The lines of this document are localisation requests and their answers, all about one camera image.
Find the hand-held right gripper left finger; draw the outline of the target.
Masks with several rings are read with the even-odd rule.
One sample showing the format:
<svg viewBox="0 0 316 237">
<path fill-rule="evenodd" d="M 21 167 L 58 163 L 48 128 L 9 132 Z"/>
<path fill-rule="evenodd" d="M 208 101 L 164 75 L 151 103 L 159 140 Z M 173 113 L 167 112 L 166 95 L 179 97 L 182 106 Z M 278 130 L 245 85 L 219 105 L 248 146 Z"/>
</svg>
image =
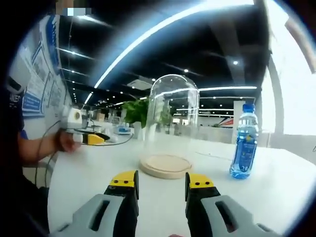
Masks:
<svg viewBox="0 0 316 237">
<path fill-rule="evenodd" d="M 72 221 L 52 232 L 52 237 L 134 237 L 139 215 L 137 170 L 112 178 L 103 194 L 81 206 Z"/>
</svg>

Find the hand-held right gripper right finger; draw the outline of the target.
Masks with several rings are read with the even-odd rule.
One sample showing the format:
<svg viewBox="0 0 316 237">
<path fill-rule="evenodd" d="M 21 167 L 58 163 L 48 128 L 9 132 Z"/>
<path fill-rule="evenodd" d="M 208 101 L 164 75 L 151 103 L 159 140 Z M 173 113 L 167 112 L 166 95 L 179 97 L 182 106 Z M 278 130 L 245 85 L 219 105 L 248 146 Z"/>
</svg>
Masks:
<svg viewBox="0 0 316 237">
<path fill-rule="evenodd" d="M 279 234 L 253 221 L 253 215 L 221 195 L 205 175 L 185 175 L 186 218 L 192 237 L 278 237 Z"/>
</svg>

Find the person's left hand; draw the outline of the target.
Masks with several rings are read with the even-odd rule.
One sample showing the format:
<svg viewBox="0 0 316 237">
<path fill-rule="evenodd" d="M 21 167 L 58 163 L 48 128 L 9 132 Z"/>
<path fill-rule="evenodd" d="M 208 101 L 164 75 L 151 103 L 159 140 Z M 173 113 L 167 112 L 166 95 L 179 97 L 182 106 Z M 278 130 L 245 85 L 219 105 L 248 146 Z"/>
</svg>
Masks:
<svg viewBox="0 0 316 237">
<path fill-rule="evenodd" d="M 81 146 L 81 143 L 74 140 L 72 133 L 59 129 L 55 134 L 54 145 L 55 150 L 58 152 L 72 153 Z"/>
</svg>

